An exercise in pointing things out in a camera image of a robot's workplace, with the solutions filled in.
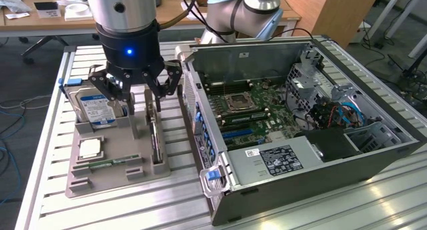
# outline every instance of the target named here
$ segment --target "circuit board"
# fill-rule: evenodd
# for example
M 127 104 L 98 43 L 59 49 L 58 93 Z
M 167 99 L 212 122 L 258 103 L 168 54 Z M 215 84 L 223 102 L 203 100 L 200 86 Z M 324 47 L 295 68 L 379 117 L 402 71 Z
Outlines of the circuit board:
M 228 150 L 291 139 L 302 131 L 282 100 L 280 84 L 259 80 L 248 90 L 208 95 Z

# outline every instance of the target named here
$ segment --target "floor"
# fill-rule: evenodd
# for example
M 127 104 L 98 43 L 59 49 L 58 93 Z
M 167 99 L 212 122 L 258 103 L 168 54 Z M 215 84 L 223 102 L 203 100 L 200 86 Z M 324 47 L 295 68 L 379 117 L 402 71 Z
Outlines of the floor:
M 378 8 L 371 10 L 366 19 L 370 23 L 375 21 L 383 8 L 384 6 L 380 5 Z M 396 11 L 390 14 L 386 22 L 383 23 L 382 29 L 387 27 L 388 22 L 396 15 Z M 374 42 L 375 39 L 382 36 L 382 29 L 378 31 L 371 42 Z M 406 59 L 408 63 L 412 63 L 414 60 L 407 57 L 407 54 L 426 33 L 427 26 L 408 18 L 404 22 L 404 25 L 396 32 L 395 37 L 392 38 L 395 46 L 386 44 L 380 51 L 384 54 L 395 54 Z M 160 33 L 160 41 L 168 42 L 192 40 L 194 37 L 199 36 L 202 36 L 200 30 L 163 31 Z M 40 38 L 29 37 L 28 39 L 29 43 L 35 43 Z M 71 45 L 76 46 L 100 44 L 99 41 L 92 39 L 91 35 L 66 36 L 64 39 Z M 17 38 L 11 38 L 7 45 L 0 48 L 0 102 L 15 99 L 24 100 L 35 96 L 48 95 L 52 93 L 52 89 L 56 87 L 55 79 L 62 62 L 63 46 L 56 41 L 52 41 L 43 46 L 43 48 L 31 56 L 35 59 L 35 64 L 31 66 L 25 65 L 20 58 L 20 53 L 28 46 L 28 44 L 20 43 Z M 359 44 L 351 44 L 347 47 L 347 51 L 360 61 L 362 64 L 366 64 L 371 60 L 375 60 L 380 57 L 378 53 L 364 49 Z M 427 59 L 424 59 L 419 69 L 424 71 L 426 67 Z M 370 64 L 370 68 L 379 73 L 382 78 L 392 79 L 394 76 L 399 76 L 399 73 L 396 74 L 395 67 L 387 64 L 387 59 Z M 48 100 L 48 98 L 40 99 L 35 101 L 29 107 L 44 105 L 48 103 Z M 8 111 L 8 113 L 21 114 L 23 109 L 12 109 Z M 0 230 L 13 229 L 16 224 L 16 218 L 21 205 L 20 199 L 24 196 L 46 114 L 47 108 L 27 110 L 25 124 L 23 129 L 17 134 L 4 140 L 7 148 L 11 150 L 16 158 L 21 176 L 21 188 L 17 194 L 13 195 L 13 201 L 0 205 Z M 0 114 L 0 130 L 3 130 L 15 121 L 15 119 L 16 117 Z M 0 170 L 5 166 L 4 163 L 5 161 L 0 162 Z M 4 175 L 0 176 L 0 199 L 7 197 L 7 195 L 15 190 L 16 186 L 17 175 L 13 170 L 13 166 L 11 165 Z

